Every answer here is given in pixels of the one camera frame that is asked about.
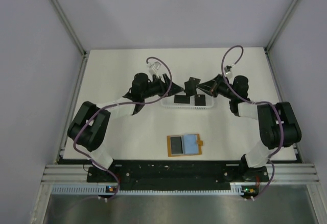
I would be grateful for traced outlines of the orange leather card holder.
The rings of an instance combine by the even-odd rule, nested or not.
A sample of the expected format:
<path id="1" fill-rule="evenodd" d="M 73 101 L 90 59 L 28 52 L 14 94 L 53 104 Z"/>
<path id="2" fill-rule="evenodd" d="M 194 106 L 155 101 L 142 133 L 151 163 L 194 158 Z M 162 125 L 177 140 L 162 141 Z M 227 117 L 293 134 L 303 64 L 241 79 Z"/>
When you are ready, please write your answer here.
<path id="1" fill-rule="evenodd" d="M 170 138 L 180 136 L 182 138 L 183 154 L 172 155 Z M 203 141 L 200 138 L 200 134 L 183 134 L 167 136 L 167 150 L 168 157 L 186 157 L 186 156 L 198 156 L 202 155 Z"/>

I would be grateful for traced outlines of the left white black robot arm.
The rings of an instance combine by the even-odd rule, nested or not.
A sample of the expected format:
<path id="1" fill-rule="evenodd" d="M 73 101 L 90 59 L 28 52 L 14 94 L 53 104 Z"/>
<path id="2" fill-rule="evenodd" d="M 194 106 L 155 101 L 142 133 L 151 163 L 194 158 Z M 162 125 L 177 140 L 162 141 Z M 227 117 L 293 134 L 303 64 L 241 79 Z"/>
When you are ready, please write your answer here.
<path id="1" fill-rule="evenodd" d="M 109 120 L 137 114 L 147 104 L 145 100 L 150 97 L 158 96 L 163 99 L 182 91 L 184 89 L 173 83 L 167 74 L 162 77 L 153 75 L 150 80 L 147 74 L 137 73 L 131 88 L 117 101 L 102 107 L 89 101 L 84 102 L 69 125 L 67 135 L 74 141 L 74 150 L 99 169 L 100 178 L 107 182 L 118 182 L 116 169 L 111 166 L 113 158 L 102 145 Z"/>

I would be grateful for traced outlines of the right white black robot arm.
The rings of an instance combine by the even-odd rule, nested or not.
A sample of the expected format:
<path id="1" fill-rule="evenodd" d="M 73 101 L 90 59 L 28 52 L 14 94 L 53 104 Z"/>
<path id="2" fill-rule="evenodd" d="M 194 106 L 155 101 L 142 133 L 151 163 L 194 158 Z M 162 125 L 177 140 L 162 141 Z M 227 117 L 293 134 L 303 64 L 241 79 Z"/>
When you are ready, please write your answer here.
<path id="1" fill-rule="evenodd" d="M 301 129 L 291 104 L 251 101 L 247 77 L 236 76 L 230 84 L 219 74 L 198 84 L 197 88 L 211 97 L 221 95 L 229 99 L 230 111 L 235 116 L 258 121 L 260 140 L 239 162 L 238 175 L 242 180 L 252 181 L 272 156 L 283 147 L 290 147 L 301 140 Z"/>

